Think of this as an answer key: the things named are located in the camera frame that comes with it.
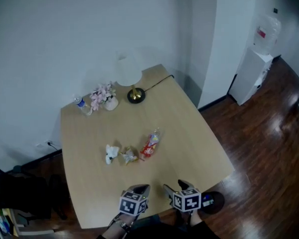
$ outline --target black chair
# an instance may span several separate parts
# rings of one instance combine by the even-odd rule
[[[33,217],[20,215],[28,223],[31,220],[50,219],[52,208],[61,219],[67,219],[61,208],[61,178],[52,175],[47,185],[44,178],[25,174],[31,177],[14,177],[0,170],[0,208],[31,213]]]

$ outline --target power cord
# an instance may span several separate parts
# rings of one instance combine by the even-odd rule
[[[166,80],[166,79],[167,79],[168,77],[170,77],[170,76],[172,76],[172,77],[175,79],[175,77],[174,77],[172,74],[170,74],[170,75],[168,75],[167,77],[165,77],[164,79],[162,79],[162,80],[160,80],[159,82],[157,82],[155,85],[153,85],[153,86],[151,86],[150,88],[148,88],[147,90],[150,90],[151,88],[155,87],[157,84],[159,84],[159,83],[161,83],[162,81]]]
[[[51,146],[52,148],[54,148],[55,150],[58,150],[56,147],[54,147],[54,146],[52,145],[51,142],[47,142],[47,144],[48,144],[49,146]]]

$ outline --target wooden table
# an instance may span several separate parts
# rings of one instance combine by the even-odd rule
[[[147,90],[168,76],[162,65],[143,71],[137,87]],[[189,181],[201,192],[233,171],[226,153],[197,108],[172,77],[146,91],[137,105],[127,101],[129,88],[116,86],[119,105],[86,117],[73,104],[61,109],[65,174],[81,228],[104,227],[118,213],[123,190],[150,184],[149,209],[141,217],[170,208],[162,185],[180,189]],[[163,133],[154,155],[127,166],[121,156],[105,163],[106,144],[140,150],[149,133]]]

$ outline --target water bottle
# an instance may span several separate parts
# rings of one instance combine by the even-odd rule
[[[278,39],[281,23],[274,17],[259,15],[257,29],[254,36],[254,51],[259,54],[269,54]]]
[[[81,96],[74,95],[73,103],[75,103],[85,115],[89,116],[92,114],[92,108],[83,100]]]

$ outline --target gold lamp base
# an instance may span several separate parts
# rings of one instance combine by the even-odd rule
[[[132,85],[132,89],[128,92],[128,100],[132,104],[139,104],[145,99],[145,92],[141,88],[135,88]]]

